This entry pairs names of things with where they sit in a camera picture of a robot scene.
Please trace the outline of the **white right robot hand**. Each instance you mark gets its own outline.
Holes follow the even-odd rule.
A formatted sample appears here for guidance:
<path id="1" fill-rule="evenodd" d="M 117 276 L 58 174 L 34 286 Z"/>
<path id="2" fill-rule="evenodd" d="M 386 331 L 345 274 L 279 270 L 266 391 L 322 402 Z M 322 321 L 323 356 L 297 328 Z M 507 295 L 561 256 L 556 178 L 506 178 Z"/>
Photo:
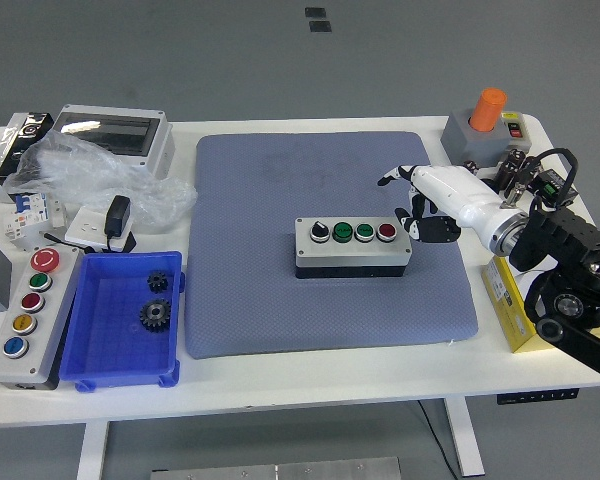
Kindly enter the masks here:
<path id="1" fill-rule="evenodd" d="M 508 254 L 507 241 L 523 230 L 527 215 L 519 208 L 504 208 L 503 200 L 462 166 L 401 165 L 381 177 L 385 186 L 397 179 L 411 183 L 461 228 L 472 229 L 492 253 Z"/>

